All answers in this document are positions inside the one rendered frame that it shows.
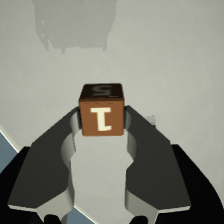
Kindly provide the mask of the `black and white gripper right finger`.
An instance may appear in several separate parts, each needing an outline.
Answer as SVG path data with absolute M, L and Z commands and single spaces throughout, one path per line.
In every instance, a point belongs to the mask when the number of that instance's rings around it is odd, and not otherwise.
M 178 144 L 129 105 L 123 129 L 133 159 L 126 170 L 127 211 L 146 216 L 148 224 L 224 224 L 216 190 Z

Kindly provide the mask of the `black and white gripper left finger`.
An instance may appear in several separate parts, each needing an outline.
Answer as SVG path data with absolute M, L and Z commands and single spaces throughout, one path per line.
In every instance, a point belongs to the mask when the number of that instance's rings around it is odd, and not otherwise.
M 43 224 L 48 214 L 67 224 L 75 197 L 70 159 L 80 129 L 77 106 L 5 167 L 0 173 L 0 224 Z

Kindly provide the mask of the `brown number cube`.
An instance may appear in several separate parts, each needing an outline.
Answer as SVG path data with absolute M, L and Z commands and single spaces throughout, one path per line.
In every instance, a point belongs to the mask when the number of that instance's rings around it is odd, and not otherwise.
M 78 100 L 83 136 L 122 136 L 125 99 L 121 83 L 85 84 Z

